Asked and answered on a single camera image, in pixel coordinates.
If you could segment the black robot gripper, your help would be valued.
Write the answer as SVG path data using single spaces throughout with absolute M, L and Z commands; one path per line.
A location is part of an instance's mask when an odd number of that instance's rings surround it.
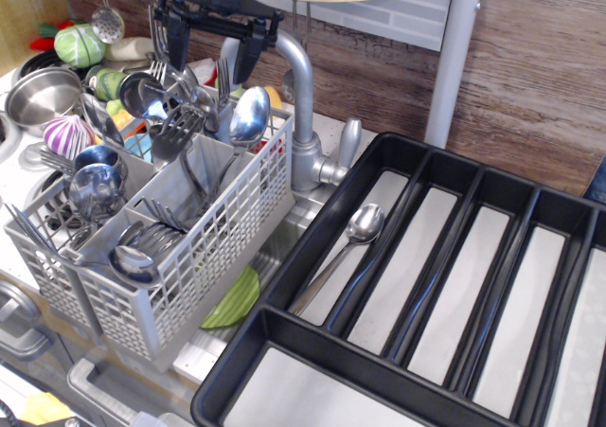
M 158 0 L 155 15 L 167 36 L 169 63 L 187 64 L 190 31 L 201 30 L 240 41 L 233 69 L 235 83 L 246 82 L 260 54 L 276 45 L 280 10 L 258 0 Z

